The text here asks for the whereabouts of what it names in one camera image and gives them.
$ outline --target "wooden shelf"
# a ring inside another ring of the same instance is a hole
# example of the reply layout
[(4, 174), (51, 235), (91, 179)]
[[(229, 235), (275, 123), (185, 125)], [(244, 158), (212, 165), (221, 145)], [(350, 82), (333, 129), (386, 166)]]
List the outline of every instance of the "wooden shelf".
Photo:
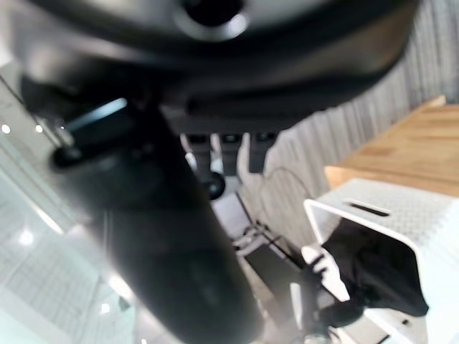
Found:
[(331, 188), (365, 178), (459, 196), (459, 105), (437, 97), (325, 172)]

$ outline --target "black cloth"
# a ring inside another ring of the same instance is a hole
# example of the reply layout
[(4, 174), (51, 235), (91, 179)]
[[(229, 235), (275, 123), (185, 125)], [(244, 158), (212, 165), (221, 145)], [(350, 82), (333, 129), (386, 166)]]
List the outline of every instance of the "black cloth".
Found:
[(427, 313), (415, 253), (407, 245), (342, 219), (323, 248), (336, 260), (352, 300), (411, 316)]

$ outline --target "white container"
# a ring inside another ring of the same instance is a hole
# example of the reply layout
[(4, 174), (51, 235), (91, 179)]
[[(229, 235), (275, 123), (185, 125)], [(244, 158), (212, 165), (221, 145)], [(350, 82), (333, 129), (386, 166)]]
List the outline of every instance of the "white container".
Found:
[[(359, 209), (377, 210), (380, 215)], [(395, 312), (365, 315), (399, 343), (455, 343), (459, 334), (459, 199), (388, 183), (354, 179), (304, 207), (319, 244), (342, 218), (404, 242), (415, 253), (430, 307), (425, 318), (403, 326)]]

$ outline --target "ceiling light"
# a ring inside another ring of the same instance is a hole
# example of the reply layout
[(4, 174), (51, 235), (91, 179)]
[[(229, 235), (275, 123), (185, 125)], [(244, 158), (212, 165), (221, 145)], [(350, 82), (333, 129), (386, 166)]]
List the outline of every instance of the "ceiling light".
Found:
[(110, 305), (108, 303), (101, 304), (99, 314), (104, 315), (107, 313), (110, 313)]
[(130, 287), (124, 282), (124, 279), (122, 279), (119, 276), (112, 276), (108, 280), (108, 284), (113, 288), (113, 290), (116, 291), (118, 295), (121, 297), (124, 297), (125, 299), (129, 300), (133, 297), (132, 290)]
[(10, 134), (11, 129), (10, 129), (9, 125), (3, 124), (1, 126), (1, 131), (3, 131), (5, 134)]
[(34, 235), (30, 231), (23, 231), (19, 237), (19, 243), (24, 246), (30, 246), (34, 243)]

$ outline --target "black tube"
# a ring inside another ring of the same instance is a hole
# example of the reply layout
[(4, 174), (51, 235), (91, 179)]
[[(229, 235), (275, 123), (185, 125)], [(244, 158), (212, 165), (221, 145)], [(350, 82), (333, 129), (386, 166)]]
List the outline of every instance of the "black tube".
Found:
[(71, 168), (56, 152), (53, 169), (114, 267), (178, 339), (250, 343), (262, 327), (250, 286), (179, 139), (152, 112), (136, 134), (148, 137), (138, 140), (143, 149), (114, 149)]

